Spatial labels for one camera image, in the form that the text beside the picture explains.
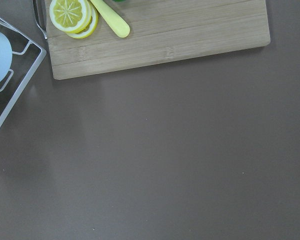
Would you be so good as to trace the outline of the yellow lemon slice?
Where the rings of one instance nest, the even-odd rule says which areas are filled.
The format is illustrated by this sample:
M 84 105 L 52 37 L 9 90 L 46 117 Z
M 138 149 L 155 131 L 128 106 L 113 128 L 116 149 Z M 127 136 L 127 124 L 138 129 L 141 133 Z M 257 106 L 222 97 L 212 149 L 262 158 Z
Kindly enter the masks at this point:
M 90 6 L 90 9 L 91 9 L 91 18 L 87 26 L 83 30 L 77 33 L 66 33 L 69 37 L 73 39 L 84 39 L 89 37 L 95 31 L 98 25 L 99 15 L 93 6 Z
M 49 16 L 60 31 L 77 33 L 88 25 L 92 13 L 87 0 L 52 0 Z

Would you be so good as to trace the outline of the bamboo cutting board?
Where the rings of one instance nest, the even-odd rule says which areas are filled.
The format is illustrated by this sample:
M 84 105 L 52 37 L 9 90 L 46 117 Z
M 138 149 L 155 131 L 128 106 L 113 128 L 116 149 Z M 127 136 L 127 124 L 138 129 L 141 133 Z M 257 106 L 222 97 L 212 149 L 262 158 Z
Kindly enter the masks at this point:
M 103 18 L 74 39 L 46 20 L 53 77 L 65 80 L 263 47 L 270 43 L 264 0 L 124 0 L 107 4 L 130 26 L 118 37 Z

